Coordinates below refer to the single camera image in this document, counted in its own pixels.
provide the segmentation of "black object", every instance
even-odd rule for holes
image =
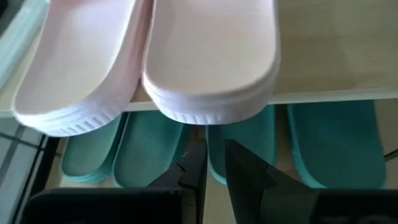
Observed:
[[[235,141],[226,148],[237,224],[398,223],[396,190],[310,189]]]
[[[7,0],[0,0],[0,19],[2,14],[4,13],[4,11],[7,9],[8,7],[8,1]]]
[[[55,189],[32,197],[22,223],[202,223],[206,142],[142,189]]]

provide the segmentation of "green slipper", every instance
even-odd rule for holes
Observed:
[[[378,189],[386,165],[372,101],[288,105],[293,154],[314,188]]]
[[[261,159],[275,165],[277,157],[275,106],[268,105],[259,114],[239,123],[207,126],[206,139],[210,172],[222,184],[226,184],[224,148],[226,139],[237,141]]]
[[[189,125],[160,111],[130,113],[114,161],[113,177],[120,187],[145,187],[184,153]]]
[[[126,115],[95,131],[70,137],[63,154],[64,177],[80,183],[101,182],[112,171]]]

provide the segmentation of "wooden shelf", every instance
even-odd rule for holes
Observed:
[[[278,3],[282,65],[270,103],[398,98],[398,1]],[[0,91],[0,116],[12,116],[11,98],[34,49]],[[156,109],[140,86],[126,111]]]

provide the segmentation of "teal slide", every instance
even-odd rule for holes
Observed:
[[[160,111],[130,113],[114,161],[115,184],[147,186],[183,155],[189,135],[189,125]]]
[[[386,165],[372,101],[288,105],[293,154],[313,188],[379,189]]]
[[[126,115],[90,133],[71,137],[62,157],[63,176],[80,183],[101,182],[111,174]]]
[[[276,164],[275,106],[245,121],[206,127],[209,169],[214,178],[226,184],[224,140],[234,139],[271,165]]]

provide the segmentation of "shelf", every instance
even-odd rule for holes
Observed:
[[[391,0],[279,1],[282,65],[270,103],[398,98],[397,9]],[[0,116],[12,116],[34,49],[0,91]],[[139,86],[126,111],[156,109]]]

